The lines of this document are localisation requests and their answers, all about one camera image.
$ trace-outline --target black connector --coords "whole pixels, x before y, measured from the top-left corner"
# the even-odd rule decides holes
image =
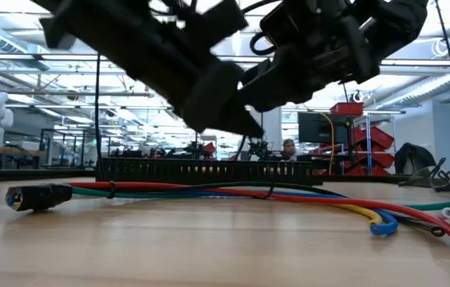
[[[73,188],[65,184],[9,187],[5,196],[7,206],[16,211],[47,210],[73,197]]]

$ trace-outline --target yellow cable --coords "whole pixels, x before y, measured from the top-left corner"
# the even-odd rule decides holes
[[[330,122],[331,127],[331,158],[330,158],[330,168],[328,170],[328,174],[331,175],[331,168],[334,165],[334,156],[335,156],[335,131],[334,131],[334,123],[330,120],[330,118],[325,114],[320,112],[322,116],[324,116],[328,122]]]
[[[369,220],[369,226],[371,226],[372,224],[382,224],[383,223],[383,218],[381,218],[381,216],[373,210],[367,209],[367,208],[363,208],[363,207],[359,207],[359,206],[352,206],[352,205],[347,205],[347,204],[333,204],[330,206],[334,206],[334,207],[338,207],[338,208],[342,208],[344,210],[349,210],[361,215],[364,215],[368,218],[370,218]]]

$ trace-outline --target red tube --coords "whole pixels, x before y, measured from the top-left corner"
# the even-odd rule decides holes
[[[161,187],[186,187],[180,184],[171,183],[115,183],[116,188],[161,188]],[[110,183],[70,183],[73,187],[82,188],[95,188],[95,189],[106,189],[110,187]],[[239,189],[229,189],[229,188],[212,188],[207,189],[208,191],[221,192],[229,195],[242,195],[251,197],[263,197],[266,193],[262,191],[245,191]],[[307,198],[300,196],[288,196],[288,195],[272,195],[271,198],[290,201],[290,202],[318,202],[325,204],[349,204],[355,206],[363,206],[367,208],[378,208],[384,210],[391,210],[399,212],[402,214],[407,214],[415,218],[430,222],[432,224],[438,225],[445,231],[448,236],[450,236],[450,223],[441,220],[435,216],[427,214],[423,211],[415,210],[406,206],[401,206],[386,202],[377,202],[368,199],[323,199],[323,198]]]

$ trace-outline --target cable bundle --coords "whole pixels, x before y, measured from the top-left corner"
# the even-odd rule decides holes
[[[344,195],[315,187],[285,183],[219,183],[184,186],[168,183],[70,183],[78,195],[117,197],[126,199],[191,199],[209,196],[249,197],[276,199],[287,202],[314,202],[351,210],[370,218],[369,228],[374,235],[390,235],[397,231],[398,222],[434,236],[450,236],[450,223],[421,210],[440,210],[450,207],[450,202],[401,206],[368,199],[348,199]],[[276,187],[290,188],[297,192],[249,191],[230,187]]]

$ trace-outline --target table surface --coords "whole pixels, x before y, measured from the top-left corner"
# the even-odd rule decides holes
[[[8,186],[31,183],[0,183],[0,286],[450,286],[450,238],[406,226],[373,237],[366,218],[330,206],[86,199],[41,213],[6,207]],[[376,183],[324,188],[399,203],[450,199]]]

